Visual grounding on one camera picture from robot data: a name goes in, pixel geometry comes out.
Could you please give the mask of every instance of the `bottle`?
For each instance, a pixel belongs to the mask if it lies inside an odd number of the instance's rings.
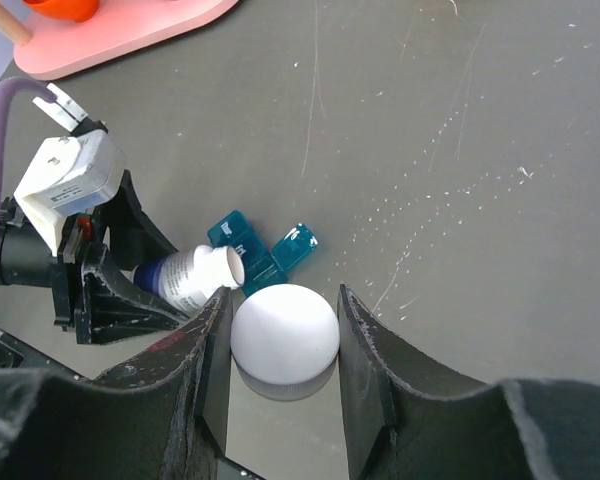
[[[207,245],[139,265],[131,272],[136,286],[186,314],[200,309],[220,287],[241,287],[244,277],[242,260],[232,247]]]

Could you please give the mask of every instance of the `gray table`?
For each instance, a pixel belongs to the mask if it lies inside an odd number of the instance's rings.
[[[235,208],[270,242],[301,221],[321,249],[293,281],[334,304],[349,283],[439,361],[485,381],[600,381],[600,0],[457,9],[245,0],[59,83],[107,120],[179,248]],[[13,111],[5,192],[58,132],[24,99]],[[85,373],[155,339],[76,347],[47,293],[10,293],[0,325]],[[232,389],[237,461],[346,476],[335,379],[297,404]]]

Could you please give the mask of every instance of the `white cap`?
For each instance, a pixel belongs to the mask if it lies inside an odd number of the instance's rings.
[[[245,383],[273,400],[313,395],[329,380],[340,346],[338,319],[318,293],[274,285],[236,312],[231,351]]]

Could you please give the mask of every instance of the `pink tray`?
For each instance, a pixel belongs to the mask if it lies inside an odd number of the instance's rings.
[[[239,0],[101,0],[93,18],[62,22],[32,14],[33,39],[14,49],[33,78],[53,80],[199,28]]]

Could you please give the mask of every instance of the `orange bowl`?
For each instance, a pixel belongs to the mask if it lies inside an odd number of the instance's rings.
[[[98,11],[100,0],[24,0],[24,4],[45,17],[86,22]]]

